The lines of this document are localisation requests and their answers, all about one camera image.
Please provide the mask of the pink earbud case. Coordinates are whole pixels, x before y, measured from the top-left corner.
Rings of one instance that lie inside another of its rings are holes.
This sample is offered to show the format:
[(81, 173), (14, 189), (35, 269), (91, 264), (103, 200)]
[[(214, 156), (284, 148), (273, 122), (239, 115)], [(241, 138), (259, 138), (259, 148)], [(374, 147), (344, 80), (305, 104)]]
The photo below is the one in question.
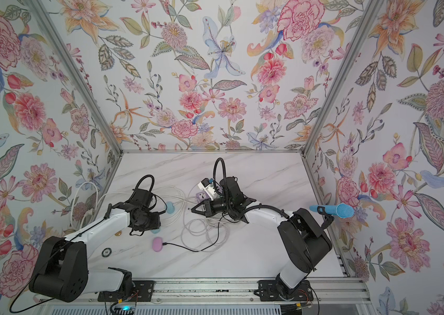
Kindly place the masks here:
[(164, 242), (161, 237), (155, 237), (152, 241), (152, 249), (154, 252), (161, 252), (164, 247)]

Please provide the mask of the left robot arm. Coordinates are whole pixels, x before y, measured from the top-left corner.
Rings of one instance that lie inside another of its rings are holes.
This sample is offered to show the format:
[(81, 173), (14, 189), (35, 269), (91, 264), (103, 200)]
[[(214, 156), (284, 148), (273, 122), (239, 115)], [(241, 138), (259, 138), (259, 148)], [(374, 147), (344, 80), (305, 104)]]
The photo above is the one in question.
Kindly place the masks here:
[(117, 267), (90, 269), (88, 258), (126, 228), (132, 236), (159, 228), (162, 213), (152, 210), (155, 202), (150, 190), (136, 188), (127, 201), (108, 205), (102, 219), (63, 238), (48, 238), (40, 249), (28, 289), (67, 303), (86, 293), (132, 296), (136, 289), (130, 271)]

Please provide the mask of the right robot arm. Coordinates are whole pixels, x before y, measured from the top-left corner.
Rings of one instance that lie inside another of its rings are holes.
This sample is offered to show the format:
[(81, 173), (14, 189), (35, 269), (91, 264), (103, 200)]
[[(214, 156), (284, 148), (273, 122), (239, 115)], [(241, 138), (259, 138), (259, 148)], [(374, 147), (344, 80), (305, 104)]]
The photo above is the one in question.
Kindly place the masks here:
[(206, 218), (217, 214), (229, 215), (232, 221), (275, 228), (288, 255), (288, 261), (273, 280), (258, 281), (254, 292), (262, 302), (313, 301), (314, 293), (307, 277), (316, 270), (333, 245), (325, 229), (333, 216), (323, 209), (324, 222), (319, 225), (311, 212), (300, 208), (288, 215), (283, 209), (265, 205), (245, 195), (236, 177), (219, 183), (205, 178), (198, 183), (205, 194), (191, 212)]

